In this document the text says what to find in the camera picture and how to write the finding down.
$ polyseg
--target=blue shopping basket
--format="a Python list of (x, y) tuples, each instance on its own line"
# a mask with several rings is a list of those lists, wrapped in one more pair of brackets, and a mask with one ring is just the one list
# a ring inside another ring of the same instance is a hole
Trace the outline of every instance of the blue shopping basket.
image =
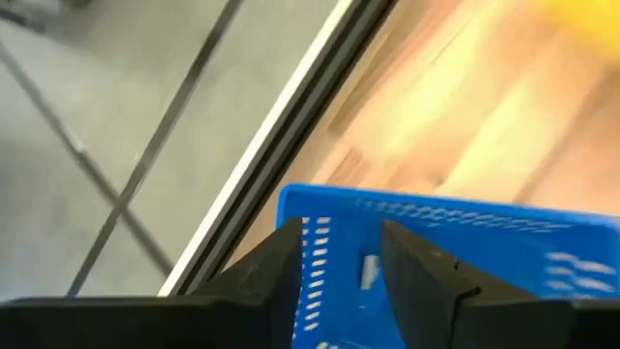
[(609, 216), (291, 184), (277, 226), (293, 217), (303, 221), (295, 348), (404, 347), (381, 272), (360, 287), (384, 219), (541, 298), (619, 295), (619, 231)]

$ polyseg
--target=metal frame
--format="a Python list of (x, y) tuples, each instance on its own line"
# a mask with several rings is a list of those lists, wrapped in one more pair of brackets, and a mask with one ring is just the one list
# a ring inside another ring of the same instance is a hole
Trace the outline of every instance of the metal frame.
[(222, 269), (393, 3), (337, 3), (159, 296), (191, 293)]

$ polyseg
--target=floor tile line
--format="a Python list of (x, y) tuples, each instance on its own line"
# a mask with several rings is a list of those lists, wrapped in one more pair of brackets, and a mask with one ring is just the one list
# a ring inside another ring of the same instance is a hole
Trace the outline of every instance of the floor tile line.
[(88, 274), (93, 269), (97, 258), (108, 242), (109, 236), (114, 231), (116, 221), (122, 212), (127, 209), (129, 202), (132, 201), (136, 191), (143, 182), (144, 177), (151, 169), (155, 159), (159, 155), (160, 150), (176, 124), (176, 121), (181, 116), (187, 102), (192, 96), (203, 68), (206, 66), (209, 58), (213, 54), (213, 51), (217, 48), (224, 33), (230, 27), (230, 24), (234, 19), (234, 15), (236, 14), (236, 11), (240, 7), (241, 3), (242, 0), (228, 0), (224, 6), (224, 10), (218, 15), (213, 28), (207, 35), (207, 38), (194, 62), (190, 66), (186, 77), (174, 94), (174, 97), (172, 98), (166, 112), (162, 116), (157, 129), (149, 140), (144, 153), (141, 155), (138, 163), (132, 170), (127, 184), (121, 192), (116, 205), (100, 229), (97, 238), (91, 245), (86, 258), (84, 259), (84, 262), (77, 271), (69, 291), (67, 292), (68, 297), (74, 297), (79, 293), (79, 290), (88, 277)]
[[(88, 154), (85, 146), (79, 141), (71, 129), (64, 124), (62, 118), (53, 111), (53, 108), (49, 105), (36, 83), (26, 75), (15, 58), (2, 43), (0, 43), (0, 62), (7, 67), (9, 73), (15, 79), (19, 87), (39, 111), (51, 131), (60, 139), (62, 145), (70, 153), (86, 177), (101, 192), (105, 200), (107, 200), (112, 207), (116, 206), (119, 195), (110, 181)], [(168, 275), (172, 269), (172, 262), (166, 256), (163, 249), (130, 210), (124, 210), (122, 213), (124, 221), (127, 223), (130, 232), (140, 247), (144, 249), (159, 272)]]

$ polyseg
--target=yellow object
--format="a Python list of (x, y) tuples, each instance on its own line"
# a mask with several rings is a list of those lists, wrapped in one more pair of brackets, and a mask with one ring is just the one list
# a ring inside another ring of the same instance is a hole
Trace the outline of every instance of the yellow object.
[(554, 17), (620, 59), (620, 0), (542, 0)]

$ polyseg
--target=tiled floor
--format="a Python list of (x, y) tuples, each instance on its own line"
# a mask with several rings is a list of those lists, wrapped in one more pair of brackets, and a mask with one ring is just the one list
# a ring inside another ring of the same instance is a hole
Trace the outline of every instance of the tiled floor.
[[(0, 41), (117, 191), (224, 6), (95, 0)], [(131, 209), (178, 258), (335, 0), (246, 1)], [(0, 300), (63, 295), (111, 210), (0, 67)], [(83, 295), (155, 294), (164, 276), (121, 222)]]

